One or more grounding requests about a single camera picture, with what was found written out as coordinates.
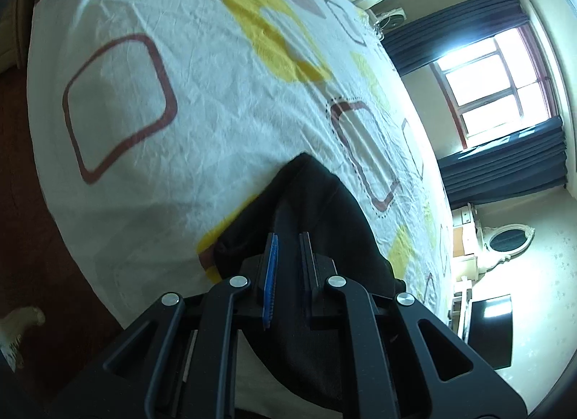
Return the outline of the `black studded pants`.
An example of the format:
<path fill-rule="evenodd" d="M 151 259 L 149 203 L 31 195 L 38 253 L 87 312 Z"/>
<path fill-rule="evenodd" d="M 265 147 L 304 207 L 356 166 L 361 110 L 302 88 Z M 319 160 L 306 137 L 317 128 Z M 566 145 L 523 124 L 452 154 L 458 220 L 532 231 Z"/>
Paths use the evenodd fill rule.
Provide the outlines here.
<path fill-rule="evenodd" d="M 350 341 L 310 325 L 312 288 L 308 254 L 328 257 L 336 271 L 379 296 L 406 288 L 379 251 L 374 233 L 347 187 L 316 158 L 301 153 L 224 230 L 213 250 L 221 277 L 239 274 L 243 262 L 278 237 L 276 282 L 266 296 L 270 322 L 245 331 L 258 360 L 288 391 L 317 406 L 341 411 L 346 369 L 333 362 Z"/>

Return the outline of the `white dresser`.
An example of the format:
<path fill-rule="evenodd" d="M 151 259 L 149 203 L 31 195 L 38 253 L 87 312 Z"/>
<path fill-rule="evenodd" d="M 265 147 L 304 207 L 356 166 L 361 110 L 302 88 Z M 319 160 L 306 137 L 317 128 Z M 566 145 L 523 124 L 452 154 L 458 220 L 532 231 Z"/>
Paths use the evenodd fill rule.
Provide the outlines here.
<path fill-rule="evenodd" d="M 472 286 L 478 278 L 477 258 L 479 243 L 477 239 L 474 207 L 467 205 L 455 209 L 453 215 L 453 257 L 451 273 L 455 280 L 451 307 L 453 331 L 463 336 L 466 324 L 468 301 L 472 297 Z"/>

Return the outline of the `black flat television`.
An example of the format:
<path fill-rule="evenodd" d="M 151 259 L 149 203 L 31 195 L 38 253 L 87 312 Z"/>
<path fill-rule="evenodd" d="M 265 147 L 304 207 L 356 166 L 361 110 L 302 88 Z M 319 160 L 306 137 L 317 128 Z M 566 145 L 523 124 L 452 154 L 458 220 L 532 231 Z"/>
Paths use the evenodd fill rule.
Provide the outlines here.
<path fill-rule="evenodd" d="M 514 324 L 511 295 L 473 301 L 467 343 L 494 369 L 511 366 Z"/>

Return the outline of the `white oval vanity mirror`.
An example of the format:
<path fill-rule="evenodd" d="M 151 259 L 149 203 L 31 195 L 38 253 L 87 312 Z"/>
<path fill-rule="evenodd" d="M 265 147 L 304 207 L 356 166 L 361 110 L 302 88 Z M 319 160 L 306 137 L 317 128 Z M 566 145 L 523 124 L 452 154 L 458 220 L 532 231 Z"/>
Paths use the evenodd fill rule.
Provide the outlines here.
<path fill-rule="evenodd" d="M 477 267 L 481 273 L 490 272 L 525 252 L 531 245 L 535 229 L 522 224 L 508 224 L 497 228 L 482 228 Z"/>

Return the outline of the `white patterned bed sheet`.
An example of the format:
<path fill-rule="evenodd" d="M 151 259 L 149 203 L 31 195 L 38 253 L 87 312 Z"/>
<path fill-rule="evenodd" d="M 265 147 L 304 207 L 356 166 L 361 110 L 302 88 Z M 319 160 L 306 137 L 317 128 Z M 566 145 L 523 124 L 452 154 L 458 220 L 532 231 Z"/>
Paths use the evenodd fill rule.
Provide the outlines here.
<path fill-rule="evenodd" d="M 348 0 L 36 0 L 27 97 L 47 206 L 120 325 L 165 292 L 206 292 L 199 255 L 299 153 L 341 179 L 396 277 L 446 317 L 437 160 Z"/>

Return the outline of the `dark blue left curtain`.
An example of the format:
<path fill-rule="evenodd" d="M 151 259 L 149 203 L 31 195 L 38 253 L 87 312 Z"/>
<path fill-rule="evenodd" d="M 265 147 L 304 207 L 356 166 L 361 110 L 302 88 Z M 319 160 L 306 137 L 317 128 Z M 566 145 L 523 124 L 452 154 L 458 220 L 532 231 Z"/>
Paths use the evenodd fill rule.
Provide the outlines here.
<path fill-rule="evenodd" d="M 386 33 L 382 46 L 404 76 L 449 52 L 528 22 L 519 0 L 467 0 Z"/>

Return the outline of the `dark blue curtain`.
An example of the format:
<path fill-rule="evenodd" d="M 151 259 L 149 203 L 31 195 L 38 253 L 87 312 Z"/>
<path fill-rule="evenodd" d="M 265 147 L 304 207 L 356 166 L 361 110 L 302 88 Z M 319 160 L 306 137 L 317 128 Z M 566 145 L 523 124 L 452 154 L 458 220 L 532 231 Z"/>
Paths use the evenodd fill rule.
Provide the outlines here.
<path fill-rule="evenodd" d="M 382 46 L 404 76 L 449 52 L 528 22 L 519 0 L 467 0 L 386 33 Z"/>
<path fill-rule="evenodd" d="M 555 116 L 438 160 L 453 209 L 488 204 L 567 183 L 566 143 Z"/>

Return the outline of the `dark blue right curtain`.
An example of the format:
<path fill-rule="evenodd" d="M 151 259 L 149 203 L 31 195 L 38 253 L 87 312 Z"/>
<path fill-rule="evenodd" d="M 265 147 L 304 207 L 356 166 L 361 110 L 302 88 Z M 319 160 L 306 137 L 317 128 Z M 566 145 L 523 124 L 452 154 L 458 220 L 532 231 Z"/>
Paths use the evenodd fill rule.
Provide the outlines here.
<path fill-rule="evenodd" d="M 488 204 L 567 183 L 566 143 L 555 116 L 438 160 L 453 209 Z"/>

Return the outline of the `bright window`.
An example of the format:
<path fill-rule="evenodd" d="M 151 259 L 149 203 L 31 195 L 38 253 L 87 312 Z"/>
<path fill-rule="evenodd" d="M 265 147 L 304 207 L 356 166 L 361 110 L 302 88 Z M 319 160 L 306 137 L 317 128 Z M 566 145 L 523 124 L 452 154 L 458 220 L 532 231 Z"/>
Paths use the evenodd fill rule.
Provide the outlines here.
<path fill-rule="evenodd" d="M 558 114 L 552 77 L 528 23 L 457 49 L 431 68 L 465 149 Z"/>

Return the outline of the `white desk fan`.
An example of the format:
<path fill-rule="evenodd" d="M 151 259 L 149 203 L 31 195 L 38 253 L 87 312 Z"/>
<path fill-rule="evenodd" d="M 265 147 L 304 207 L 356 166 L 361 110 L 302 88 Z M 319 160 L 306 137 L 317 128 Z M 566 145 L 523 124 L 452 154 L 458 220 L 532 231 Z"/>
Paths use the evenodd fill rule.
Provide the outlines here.
<path fill-rule="evenodd" d="M 402 26 L 406 21 L 406 13 L 403 8 L 395 8 L 376 17 L 375 32 L 382 39 L 386 33 Z"/>

